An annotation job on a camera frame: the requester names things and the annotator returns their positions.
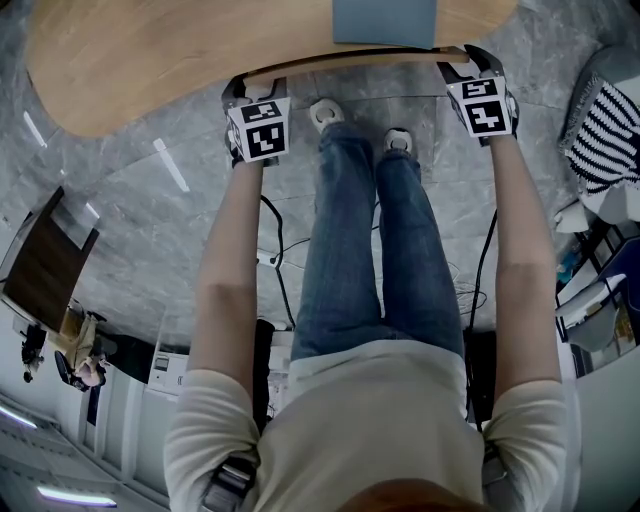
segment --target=shoe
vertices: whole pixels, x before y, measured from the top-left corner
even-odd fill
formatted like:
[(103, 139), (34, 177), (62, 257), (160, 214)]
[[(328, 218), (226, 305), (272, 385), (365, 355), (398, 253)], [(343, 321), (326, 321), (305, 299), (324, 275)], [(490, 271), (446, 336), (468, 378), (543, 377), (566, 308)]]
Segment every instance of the shoe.
[(385, 152), (392, 149), (399, 149), (409, 154), (413, 152), (413, 138), (404, 128), (392, 128), (384, 136)]
[(311, 105), (309, 115), (313, 126), (316, 127), (319, 133), (322, 133), (329, 125), (344, 122), (344, 112), (340, 105), (333, 100), (324, 99)]

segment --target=ceiling light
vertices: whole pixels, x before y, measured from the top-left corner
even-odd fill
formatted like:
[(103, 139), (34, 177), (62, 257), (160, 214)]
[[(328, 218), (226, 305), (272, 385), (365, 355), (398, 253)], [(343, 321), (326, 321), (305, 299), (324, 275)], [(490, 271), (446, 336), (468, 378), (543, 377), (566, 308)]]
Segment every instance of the ceiling light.
[(5, 409), (4, 407), (2, 407), (0, 405), (0, 413), (4, 414), (5, 416), (8, 416), (9, 418), (11, 418), (12, 420), (17, 421), (18, 423), (22, 423), (23, 425), (29, 427), (29, 428), (38, 428), (37, 425), (35, 423), (33, 423), (32, 421), (29, 421), (26, 418), (23, 418), (22, 416), (19, 416), (18, 414), (16, 414), (15, 412), (10, 411), (9, 409)]
[(38, 492), (47, 499), (64, 501), (74, 505), (87, 505), (90, 507), (116, 507), (116, 502), (104, 496), (90, 494), (76, 494), (50, 487), (38, 487)]

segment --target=leg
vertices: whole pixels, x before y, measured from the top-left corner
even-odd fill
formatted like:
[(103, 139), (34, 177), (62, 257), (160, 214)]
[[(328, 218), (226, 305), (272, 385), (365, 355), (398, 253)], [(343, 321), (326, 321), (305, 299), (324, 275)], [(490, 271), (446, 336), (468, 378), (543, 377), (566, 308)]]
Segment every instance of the leg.
[(376, 169), (386, 323), (416, 340), (463, 355), (456, 292), (420, 165), (388, 151)]
[(320, 153), (316, 221), (292, 360), (348, 350), (390, 331), (381, 325), (371, 255), (371, 145), (345, 123), (335, 123), (324, 130)]

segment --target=white cabinet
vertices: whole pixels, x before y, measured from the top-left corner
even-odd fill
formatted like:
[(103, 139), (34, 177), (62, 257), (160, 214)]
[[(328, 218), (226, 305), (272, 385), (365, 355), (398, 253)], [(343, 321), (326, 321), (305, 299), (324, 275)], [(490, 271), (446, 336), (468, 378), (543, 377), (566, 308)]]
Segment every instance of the white cabinet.
[(189, 356), (157, 351), (153, 358), (147, 390), (176, 400), (187, 373)]

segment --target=gray marble floor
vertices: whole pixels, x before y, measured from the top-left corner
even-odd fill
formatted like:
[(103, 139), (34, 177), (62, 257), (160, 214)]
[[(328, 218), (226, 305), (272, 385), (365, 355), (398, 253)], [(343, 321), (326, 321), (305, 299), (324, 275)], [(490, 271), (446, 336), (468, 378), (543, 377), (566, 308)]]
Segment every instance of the gray marble floor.
[[(154, 342), (188, 343), (192, 287), (207, 232), (229, 177), (222, 146), (222, 84), (182, 98), (103, 139), (82, 139), (56, 127), (30, 85), (24, 66), (32, 0), (13, 0), (0, 12), (0, 229), (17, 229), (39, 200), (63, 185), (73, 205), (100, 214), (101, 236), (75, 290), (86, 307), (119, 330)], [(640, 18), (627, 0), (521, 0), (509, 22), (483, 41), (499, 56), (522, 109), (519, 138), (549, 219), (575, 198), (556, 151), (577, 73), (604, 44), (640, 50)], [(315, 73), (290, 80), (294, 98), (292, 150), (266, 172), (264, 194), (284, 218), (289, 245), (313, 224), (318, 136), (305, 110), (333, 97), (374, 141), (394, 125), (416, 138), (422, 180), (440, 225), (456, 282), (472, 282), (495, 207), (489, 154), (471, 142), (444, 97), (433, 65), (403, 64)], [(46, 147), (29, 131), (28, 112)], [(189, 191), (167, 171), (153, 141), (161, 138)], [(558, 238), (558, 251), (568, 239)], [(297, 312), (308, 244), (286, 253), (284, 281)], [(276, 224), (261, 216), (259, 246), (275, 252)], [(372, 235), (376, 258), (380, 241)], [(480, 322), (493, 323), (495, 243), (482, 289)], [(376, 264), (381, 279), (379, 261)], [(286, 319), (275, 273), (259, 268), (260, 314)]]

